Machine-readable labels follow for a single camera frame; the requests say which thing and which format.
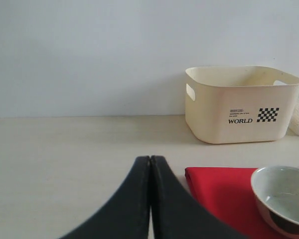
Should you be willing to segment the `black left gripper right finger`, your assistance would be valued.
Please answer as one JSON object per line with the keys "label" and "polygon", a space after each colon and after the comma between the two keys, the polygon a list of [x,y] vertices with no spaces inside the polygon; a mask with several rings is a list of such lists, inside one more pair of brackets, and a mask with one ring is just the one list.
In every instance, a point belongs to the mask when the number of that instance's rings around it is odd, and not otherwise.
{"label": "black left gripper right finger", "polygon": [[184,189],[163,156],[150,157],[150,197],[156,239],[246,239]]}

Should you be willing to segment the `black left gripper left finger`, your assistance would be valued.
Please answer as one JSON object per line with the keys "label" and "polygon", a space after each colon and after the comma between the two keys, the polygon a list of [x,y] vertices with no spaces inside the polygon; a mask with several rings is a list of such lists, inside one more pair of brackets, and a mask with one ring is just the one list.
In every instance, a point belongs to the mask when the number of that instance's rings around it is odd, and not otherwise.
{"label": "black left gripper left finger", "polygon": [[147,239],[150,157],[138,156],[110,199],[63,239]]}

